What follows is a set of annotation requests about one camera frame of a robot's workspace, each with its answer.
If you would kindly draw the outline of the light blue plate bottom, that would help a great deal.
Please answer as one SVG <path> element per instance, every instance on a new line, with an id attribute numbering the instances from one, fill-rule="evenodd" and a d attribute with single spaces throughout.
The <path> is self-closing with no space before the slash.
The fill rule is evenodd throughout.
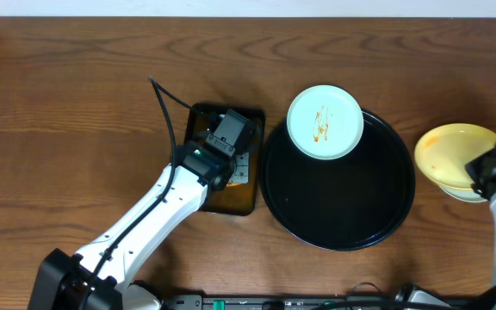
<path id="1" fill-rule="evenodd" d="M 439 188 L 446 194 L 462 202 L 480 203 L 486 201 L 486 199 L 476 194 L 472 189 L 458 189 L 442 185 Z"/>

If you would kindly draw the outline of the light blue plate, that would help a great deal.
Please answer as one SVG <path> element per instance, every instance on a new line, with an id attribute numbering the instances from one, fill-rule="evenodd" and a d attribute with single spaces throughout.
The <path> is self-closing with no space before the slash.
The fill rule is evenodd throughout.
<path id="1" fill-rule="evenodd" d="M 346 90 L 315 85 L 291 102 L 286 120 L 289 138 L 311 158 L 333 160 L 351 152 L 363 136 L 363 112 Z"/>
<path id="2" fill-rule="evenodd" d="M 446 194 L 462 202 L 480 203 L 486 201 L 486 199 L 476 194 L 472 189 L 458 189 L 442 185 L 439 188 Z"/>

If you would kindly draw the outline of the yellow plate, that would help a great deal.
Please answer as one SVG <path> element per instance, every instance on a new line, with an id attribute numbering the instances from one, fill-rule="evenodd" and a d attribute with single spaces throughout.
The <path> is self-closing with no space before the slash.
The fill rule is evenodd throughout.
<path id="1" fill-rule="evenodd" d="M 470 190 L 473 180 L 465 165 L 492 150 L 496 133 L 477 125 L 453 123 L 425 133 L 414 149 L 415 163 L 432 182 L 451 189 Z"/>

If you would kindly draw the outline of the light blue plate top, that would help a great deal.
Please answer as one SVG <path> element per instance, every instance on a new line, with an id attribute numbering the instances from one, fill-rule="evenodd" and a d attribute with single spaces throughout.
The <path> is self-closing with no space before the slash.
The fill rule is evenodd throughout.
<path id="1" fill-rule="evenodd" d="M 315 85 L 291 102 L 286 120 L 289 138 L 311 158 L 333 160 L 351 152 L 363 136 L 363 112 L 346 90 Z"/>

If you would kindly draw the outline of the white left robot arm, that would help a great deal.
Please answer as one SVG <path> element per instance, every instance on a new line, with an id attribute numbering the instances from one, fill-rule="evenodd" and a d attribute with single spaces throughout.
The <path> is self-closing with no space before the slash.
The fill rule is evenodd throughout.
<path id="1" fill-rule="evenodd" d="M 158 297 L 133 279 L 166 237 L 249 159 L 233 146 L 190 141 L 175 147 L 157 182 L 105 233 L 72 256 L 55 249 L 41 262 L 28 308 L 161 308 Z"/>

